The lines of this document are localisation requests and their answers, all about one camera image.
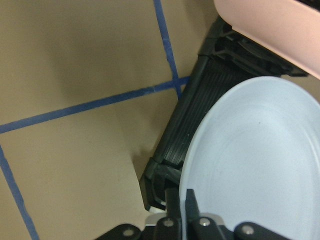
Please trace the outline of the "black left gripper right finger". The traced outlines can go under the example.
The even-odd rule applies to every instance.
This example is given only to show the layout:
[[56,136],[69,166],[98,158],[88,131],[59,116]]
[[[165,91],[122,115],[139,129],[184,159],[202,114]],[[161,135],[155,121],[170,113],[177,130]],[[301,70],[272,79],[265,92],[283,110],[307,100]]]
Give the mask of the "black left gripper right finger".
[[196,200],[195,191],[189,188],[186,190],[185,214],[186,221],[188,223],[191,223],[200,217],[200,211]]

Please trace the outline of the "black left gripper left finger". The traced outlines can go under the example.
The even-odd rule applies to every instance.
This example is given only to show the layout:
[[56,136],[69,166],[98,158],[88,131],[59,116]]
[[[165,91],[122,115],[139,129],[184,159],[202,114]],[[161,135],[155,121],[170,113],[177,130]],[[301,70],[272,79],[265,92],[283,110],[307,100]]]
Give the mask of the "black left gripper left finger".
[[179,190],[170,187],[165,190],[166,219],[165,227],[173,227],[176,224],[182,224]]

